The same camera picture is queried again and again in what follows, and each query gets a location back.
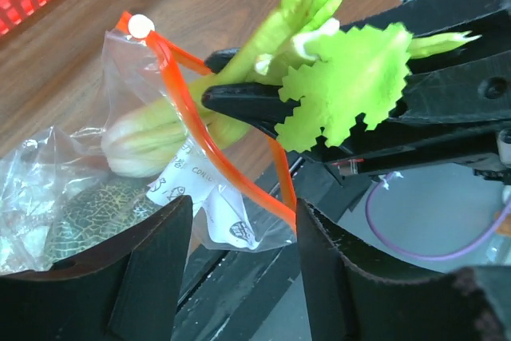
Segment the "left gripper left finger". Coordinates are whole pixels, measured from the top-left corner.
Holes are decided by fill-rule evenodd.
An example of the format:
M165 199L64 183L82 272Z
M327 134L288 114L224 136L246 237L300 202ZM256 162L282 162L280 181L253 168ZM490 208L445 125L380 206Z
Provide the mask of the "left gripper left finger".
M1 278L3 340L169 340L188 256L192 199L57 262Z

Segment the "green toy melon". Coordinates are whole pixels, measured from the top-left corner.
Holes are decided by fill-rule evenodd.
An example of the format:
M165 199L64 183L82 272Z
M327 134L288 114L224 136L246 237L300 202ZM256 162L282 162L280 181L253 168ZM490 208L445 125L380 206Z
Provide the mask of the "green toy melon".
M116 176L79 192L51 224L44 261L75 256L139 224L160 209L147 196L147 180Z

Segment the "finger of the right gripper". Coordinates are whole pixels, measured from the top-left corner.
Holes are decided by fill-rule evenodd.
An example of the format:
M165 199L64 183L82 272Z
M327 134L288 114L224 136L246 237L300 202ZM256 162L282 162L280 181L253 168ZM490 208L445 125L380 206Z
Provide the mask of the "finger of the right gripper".
M218 74L226 66L230 68L229 74L240 76L243 73L243 67L236 68L229 65L229 62L239 53L240 48L228 48L211 52L205 59L204 65L209 70L208 74Z
M260 83L215 85L207 88L201 97L202 106L214 112L248 123L269 137L276 139L277 124L283 124L293 114L298 100L281 101L281 86Z

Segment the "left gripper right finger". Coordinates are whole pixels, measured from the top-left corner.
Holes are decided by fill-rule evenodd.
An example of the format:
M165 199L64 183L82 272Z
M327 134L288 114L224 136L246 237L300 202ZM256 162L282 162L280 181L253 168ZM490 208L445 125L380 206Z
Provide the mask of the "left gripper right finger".
M314 340L508 340L510 268L438 273L369 245L300 199L297 235Z

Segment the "clear orange zip top bag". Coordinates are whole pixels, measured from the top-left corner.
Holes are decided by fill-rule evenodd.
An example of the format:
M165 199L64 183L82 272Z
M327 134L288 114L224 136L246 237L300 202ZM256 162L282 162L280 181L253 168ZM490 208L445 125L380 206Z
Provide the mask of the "clear orange zip top bag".
M250 199L209 160L164 94L159 62L145 43L153 28L144 15L126 13L105 34L94 113L89 125L73 136L97 144L109 167L103 181L116 176L146 179L146 196L160 208L190 196L195 236L204 246L226 244Z

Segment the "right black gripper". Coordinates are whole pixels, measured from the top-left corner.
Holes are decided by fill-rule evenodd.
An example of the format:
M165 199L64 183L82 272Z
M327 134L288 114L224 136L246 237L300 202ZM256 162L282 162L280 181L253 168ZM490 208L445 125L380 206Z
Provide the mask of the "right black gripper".
M355 25L392 22L420 38L466 31L473 40L410 60L390 116L373 130L358 121L339 147L319 142L315 159L372 175L455 163L488 180L509 180L497 136L510 127L510 0L409 0Z

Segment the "green toy vegetable stick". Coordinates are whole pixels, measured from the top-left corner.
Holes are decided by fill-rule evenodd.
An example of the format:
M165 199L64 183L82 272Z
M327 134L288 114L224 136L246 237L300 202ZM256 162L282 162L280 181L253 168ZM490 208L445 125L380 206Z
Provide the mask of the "green toy vegetable stick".
M397 105L410 75L408 63L470 43L469 32L416 38L402 23L342 31L335 11L343 0L280 0L239 53L225 67L188 88L211 138L227 147L253 127L202 106L203 92L215 85L260 83L281 86L281 101L301 106L277 124L275 139L288 152L316 161L315 146L339 147L361 121L376 129Z

